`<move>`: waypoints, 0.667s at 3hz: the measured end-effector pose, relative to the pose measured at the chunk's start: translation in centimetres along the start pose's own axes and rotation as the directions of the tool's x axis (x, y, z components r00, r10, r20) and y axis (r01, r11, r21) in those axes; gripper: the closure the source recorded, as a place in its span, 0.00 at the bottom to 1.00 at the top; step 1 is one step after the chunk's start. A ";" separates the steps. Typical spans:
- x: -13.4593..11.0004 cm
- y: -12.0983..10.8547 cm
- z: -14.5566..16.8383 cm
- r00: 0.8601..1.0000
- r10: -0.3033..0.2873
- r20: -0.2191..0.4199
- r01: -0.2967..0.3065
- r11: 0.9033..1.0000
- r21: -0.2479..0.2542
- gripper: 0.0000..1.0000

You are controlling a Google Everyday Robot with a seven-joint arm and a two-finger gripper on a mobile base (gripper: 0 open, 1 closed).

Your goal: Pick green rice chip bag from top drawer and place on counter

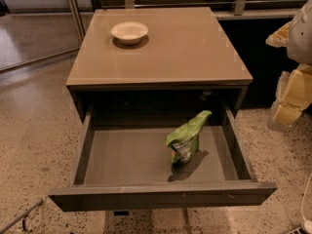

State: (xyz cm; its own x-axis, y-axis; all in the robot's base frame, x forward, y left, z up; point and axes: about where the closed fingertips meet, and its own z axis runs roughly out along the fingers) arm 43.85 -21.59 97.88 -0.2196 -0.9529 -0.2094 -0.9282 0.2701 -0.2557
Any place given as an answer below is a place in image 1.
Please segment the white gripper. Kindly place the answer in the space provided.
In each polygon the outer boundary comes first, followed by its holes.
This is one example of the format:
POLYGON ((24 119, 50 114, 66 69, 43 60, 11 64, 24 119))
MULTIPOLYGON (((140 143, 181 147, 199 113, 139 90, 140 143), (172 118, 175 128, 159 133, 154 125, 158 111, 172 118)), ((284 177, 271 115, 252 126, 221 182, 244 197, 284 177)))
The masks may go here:
POLYGON ((287 46, 290 59, 300 64, 292 72, 283 71, 279 78, 276 100, 272 105, 272 121, 291 126, 312 103, 312 0, 295 14, 292 22, 268 36, 271 47, 287 46))

